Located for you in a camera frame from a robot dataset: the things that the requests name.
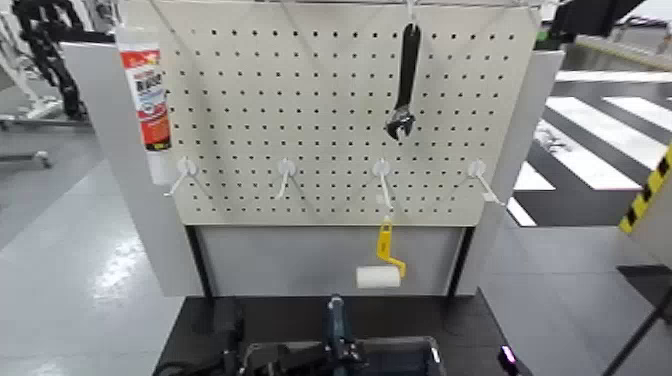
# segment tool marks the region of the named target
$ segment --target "yellow and black stripe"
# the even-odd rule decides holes
[[[672,145],[667,149],[667,153],[658,164],[655,170],[649,175],[649,179],[644,185],[644,189],[637,194],[635,200],[630,205],[628,212],[625,213],[619,227],[625,233],[631,233],[638,220],[642,219],[646,210],[651,206],[653,197],[660,191],[665,180],[672,175]]]

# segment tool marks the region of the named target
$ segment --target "black table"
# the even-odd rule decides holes
[[[328,297],[238,297],[250,343],[319,341],[324,338]],[[218,352],[215,329],[231,323],[231,298],[215,299],[214,319],[205,298],[185,299],[159,364],[198,363]],[[483,295],[473,298],[346,297],[356,338],[430,336],[439,344],[451,376],[504,375],[497,363],[506,344]]]

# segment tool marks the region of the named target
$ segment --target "gray floor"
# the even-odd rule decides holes
[[[0,375],[149,375],[165,298],[106,162],[0,252]]]
[[[55,94],[45,84],[32,85],[41,94]],[[0,91],[0,114],[15,114],[28,104],[15,86]],[[0,163],[0,248],[102,160],[92,128],[10,126],[0,131],[0,154],[38,150],[49,153],[53,168]]]
[[[13,86],[14,83],[9,78],[7,73],[3,69],[0,69],[0,90],[5,90],[6,88]]]
[[[509,221],[482,290],[535,375],[598,375],[652,309],[615,267],[652,263],[615,227]],[[670,354],[672,327],[659,322],[618,375],[669,376]]]

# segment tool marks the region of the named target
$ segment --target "black wrench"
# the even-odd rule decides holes
[[[403,128],[408,137],[413,129],[415,115],[409,109],[413,82],[415,81],[415,69],[418,66],[418,50],[420,49],[420,27],[409,23],[404,28],[404,37],[401,44],[401,66],[399,68],[399,93],[397,104],[394,105],[394,114],[386,124],[387,134],[395,140],[399,140],[398,130]]]

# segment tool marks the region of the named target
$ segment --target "black pole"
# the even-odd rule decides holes
[[[198,238],[198,231],[196,230],[196,226],[185,225],[184,228],[187,231],[187,238],[189,239],[189,245],[191,246],[191,254],[194,257],[194,263],[196,264],[198,277],[201,280],[203,296],[205,296],[208,301],[214,301],[212,285],[210,285],[210,278],[208,278],[208,271],[205,267],[203,249],[201,248],[201,242]]]
[[[635,334],[632,335],[632,337],[628,340],[628,342],[623,346],[623,349],[616,355],[614,360],[609,364],[609,367],[607,367],[607,370],[604,371],[602,374],[603,376],[612,376],[616,371],[621,367],[623,362],[630,356],[632,353],[632,350],[639,345],[639,342],[644,338],[646,333],[651,330],[651,327],[653,327],[653,324],[656,323],[656,320],[663,318],[663,315],[665,313],[665,309],[667,308],[668,305],[670,305],[670,302],[672,302],[672,286],[670,286],[665,293],[665,296],[663,296],[663,299],[658,303],[656,308],[649,314],[649,316],[644,320],[642,325],[637,328],[637,331],[635,331]]]
[[[450,286],[448,287],[449,298],[454,297],[455,292],[457,291],[457,285],[460,283],[460,277],[462,277],[462,270],[464,270],[464,263],[467,261],[467,253],[469,253],[469,247],[471,246],[471,239],[474,238],[475,229],[475,227],[467,227],[464,229],[462,243],[460,244],[460,249],[457,251],[457,260],[455,260],[453,276],[450,280]]]

